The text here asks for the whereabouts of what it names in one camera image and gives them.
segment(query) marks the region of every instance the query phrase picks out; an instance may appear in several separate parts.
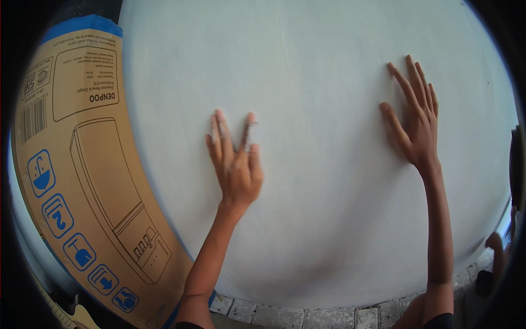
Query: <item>forearm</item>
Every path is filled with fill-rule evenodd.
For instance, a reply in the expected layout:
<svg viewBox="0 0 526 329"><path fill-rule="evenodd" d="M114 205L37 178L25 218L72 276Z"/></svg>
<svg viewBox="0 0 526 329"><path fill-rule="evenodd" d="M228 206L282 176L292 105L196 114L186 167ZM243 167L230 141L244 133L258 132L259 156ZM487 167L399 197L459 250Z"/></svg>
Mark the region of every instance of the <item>forearm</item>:
<svg viewBox="0 0 526 329"><path fill-rule="evenodd" d="M453 238L442 168L438 160L421 172L428 203L428 285L450 283L453 276Z"/></svg>
<svg viewBox="0 0 526 329"><path fill-rule="evenodd" d="M240 217L238 213L222 205L219 206L212 228L188 273L183 297L203 295L208 298L212 294L221 272L230 237Z"/></svg>

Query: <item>person's left hand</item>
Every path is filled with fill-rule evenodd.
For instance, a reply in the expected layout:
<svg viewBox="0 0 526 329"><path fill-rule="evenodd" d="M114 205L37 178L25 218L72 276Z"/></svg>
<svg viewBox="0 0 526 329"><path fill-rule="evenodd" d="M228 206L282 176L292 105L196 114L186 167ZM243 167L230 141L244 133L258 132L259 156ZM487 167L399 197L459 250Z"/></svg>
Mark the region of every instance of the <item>person's left hand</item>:
<svg viewBox="0 0 526 329"><path fill-rule="evenodd" d="M251 142L255 119L254 113L250 112L245 120L238 152L234 152L230 131L221 110L217 109L212 116L211 134L206 135L206 145L223 192L220 207L237 217L236 220L257 199L263 183L259 146Z"/></svg>

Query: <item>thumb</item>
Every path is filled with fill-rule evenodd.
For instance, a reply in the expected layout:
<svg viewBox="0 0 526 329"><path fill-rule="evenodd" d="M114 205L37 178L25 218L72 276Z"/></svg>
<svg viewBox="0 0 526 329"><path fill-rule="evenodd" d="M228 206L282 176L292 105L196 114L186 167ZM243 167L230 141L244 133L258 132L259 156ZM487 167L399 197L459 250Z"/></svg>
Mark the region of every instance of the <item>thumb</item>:
<svg viewBox="0 0 526 329"><path fill-rule="evenodd" d="M406 134L406 131L402 128L395 111L387 102L380 104L383 118L387 121L392 129L393 135L396 138L398 146L404 151L408 148L411 141Z"/></svg>
<svg viewBox="0 0 526 329"><path fill-rule="evenodd" d="M259 163L259 145L252 144L250 147L250 154L248 157L248 166L250 168L250 178L256 182L263 181L263 171Z"/></svg>

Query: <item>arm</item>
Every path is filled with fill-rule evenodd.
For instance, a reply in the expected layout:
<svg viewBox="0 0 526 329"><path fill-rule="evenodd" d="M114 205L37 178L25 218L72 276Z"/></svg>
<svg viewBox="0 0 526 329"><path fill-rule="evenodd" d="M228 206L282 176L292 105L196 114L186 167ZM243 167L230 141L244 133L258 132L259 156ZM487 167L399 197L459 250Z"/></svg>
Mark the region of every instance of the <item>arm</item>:
<svg viewBox="0 0 526 329"><path fill-rule="evenodd" d="M263 183L259 146L250 145L254 123L254 114L249 113L240 150L235 153L223 113L216 110L212 116L211 134L206 135L206 143L223 198L212 228L188 273L176 323L190 322L205 329L214 328L208 299L221 272L234 227L250 203L258 197Z"/></svg>
<svg viewBox="0 0 526 329"><path fill-rule="evenodd" d="M428 203L428 283L423 298L421 324L442 313L453 313L453 240L442 168L437 156L438 102L433 86L426 83L422 68L406 57L410 81L397 68L388 69L398 80L408 102L408 129L404 130L388 103L380 104L392 137L405 158L422 177Z"/></svg>

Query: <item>upside-down cardboard box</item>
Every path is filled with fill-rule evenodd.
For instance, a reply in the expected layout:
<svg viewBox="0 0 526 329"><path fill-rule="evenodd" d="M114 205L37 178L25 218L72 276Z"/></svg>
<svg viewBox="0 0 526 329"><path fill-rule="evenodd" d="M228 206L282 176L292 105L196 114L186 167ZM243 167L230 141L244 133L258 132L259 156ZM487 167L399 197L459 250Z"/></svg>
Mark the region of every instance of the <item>upside-down cardboard box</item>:
<svg viewBox="0 0 526 329"><path fill-rule="evenodd" d="M91 15L52 27L21 90L12 147L42 238L95 299L139 328L173 326L192 261L135 149L122 30Z"/></svg>

